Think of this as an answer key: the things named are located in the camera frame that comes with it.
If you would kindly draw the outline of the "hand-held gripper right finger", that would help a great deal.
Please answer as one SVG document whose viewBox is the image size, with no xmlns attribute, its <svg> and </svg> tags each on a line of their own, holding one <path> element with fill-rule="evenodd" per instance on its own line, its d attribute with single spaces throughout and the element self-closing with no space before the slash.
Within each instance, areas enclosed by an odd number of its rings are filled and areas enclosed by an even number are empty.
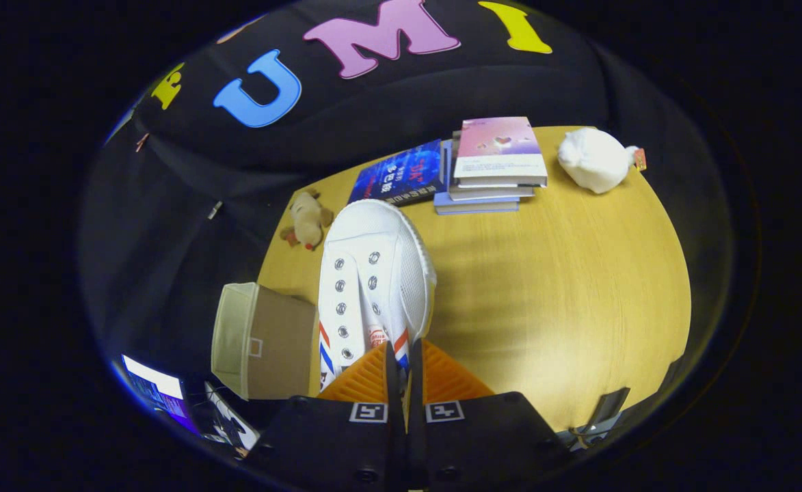
<svg viewBox="0 0 802 492">
<path fill-rule="evenodd" d="M 428 382 L 444 382 L 410 350 L 407 479 L 416 491 L 532 491 L 572 466 L 572 452 L 520 392 L 429 402 Z"/>
</svg>

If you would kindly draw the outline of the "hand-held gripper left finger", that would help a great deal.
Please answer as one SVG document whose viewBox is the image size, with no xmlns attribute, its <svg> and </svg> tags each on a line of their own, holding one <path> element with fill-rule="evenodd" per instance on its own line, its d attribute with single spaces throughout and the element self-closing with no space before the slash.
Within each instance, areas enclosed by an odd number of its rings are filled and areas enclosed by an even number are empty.
<svg viewBox="0 0 802 492">
<path fill-rule="evenodd" d="M 397 362 L 382 343 L 338 378 L 351 382 L 375 362 L 381 396 L 347 402 L 294 396 L 247 457 L 247 471 L 281 491 L 404 491 L 403 405 Z"/>
</svg>

